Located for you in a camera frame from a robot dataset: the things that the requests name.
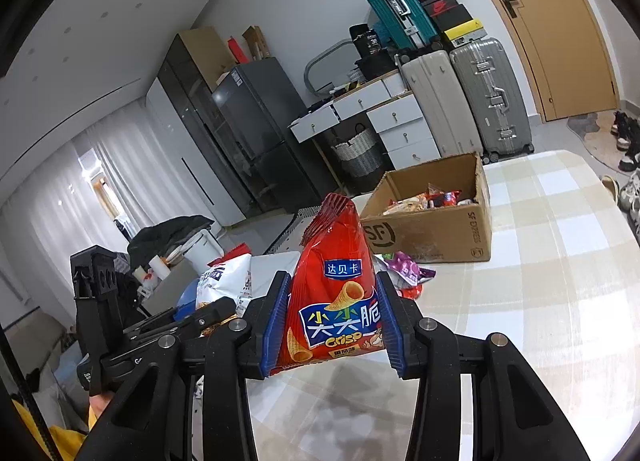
sf logo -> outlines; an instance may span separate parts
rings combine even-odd
[[[369,242],[379,248],[388,248],[396,243],[396,233],[387,222],[363,226]]]

metal screw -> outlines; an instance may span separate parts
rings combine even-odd
[[[229,329],[232,331],[242,331],[246,327],[246,320],[243,318],[234,318],[229,322]]]
[[[509,339],[502,333],[494,333],[491,335],[491,342],[498,347],[504,347],[509,343]]]
[[[433,318],[423,318],[418,322],[418,326],[420,326],[425,331],[433,331],[438,327],[438,322]]]
[[[162,349],[168,349],[174,344],[175,344],[175,336],[173,335],[162,335],[160,338],[158,338],[158,345]]]

white drawer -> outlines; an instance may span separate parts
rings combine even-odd
[[[389,152],[389,158],[396,170],[406,168],[432,159],[438,159],[440,152],[433,139],[425,139],[412,145],[404,146],[398,150]]]
[[[340,123],[331,104],[323,105],[300,119],[295,125],[291,125],[291,132],[302,143],[310,137],[317,136],[323,130]]]
[[[424,119],[420,105],[412,94],[370,110],[367,116],[378,133],[408,121]]]
[[[427,125],[427,121],[424,118],[403,123],[402,125],[380,132],[380,137],[389,152],[418,143],[423,139],[433,139],[429,125]]]
[[[395,75],[389,76],[388,78],[383,78],[382,81],[385,83],[386,90],[389,91],[392,98],[394,96],[400,96],[400,94],[406,92],[406,87],[404,86],[402,76],[400,76],[399,72]]]
[[[382,80],[378,80],[368,86],[356,89],[344,98],[336,100],[334,107],[340,115],[340,119],[346,120],[363,110],[386,102],[390,97]]]

red bag on refrigerator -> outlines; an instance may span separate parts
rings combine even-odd
[[[302,244],[273,372],[383,349],[373,265],[353,202],[329,194]]]

ceiling track line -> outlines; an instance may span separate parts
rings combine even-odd
[[[90,103],[86,104],[84,107],[79,108],[73,114],[68,115],[64,120],[60,121],[60,123],[58,123],[54,127],[50,128],[45,134],[40,136],[27,150],[25,150],[24,152],[22,152],[22,154],[20,154],[20,157],[14,161],[14,163],[4,172],[4,174],[2,174],[2,176],[0,176],[0,181],[2,181],[5,178],[5,176],[7,174],[9,174],[9,172],[11,172],[11,169],[18,164],[18,161],[20,161],[24,156],[26,156],[33,147],[35,147],[37,144],[39,144],[39,142],[41,142],[43,139],[45,139],[47,136],[49,136],[49,134],[51,134],[54,130],[56,130],[60,125],[62,125],[66,121],[70,120],[76,114],[79,114],[80,112],[85,110],[87,107],[91,107],[96,102],[99,102],[100,100],[106,98],[110,94],[113,94],[114,92],[120,91],[120,89],[124,89],[125,87],[129,87],[130,85],[135,84],[136,82],[139,82],[141,79],[142,78],[136,78],[135,80],[132,80],[132,81],[130,81],[130,82],[124,84],[124,85],[121,85],[120,87],[117,87],[117,88],[113,89],[113,91],[109,91],[106,94],[103,94],[99,98],[96,98],[93,102],[90,102]]]

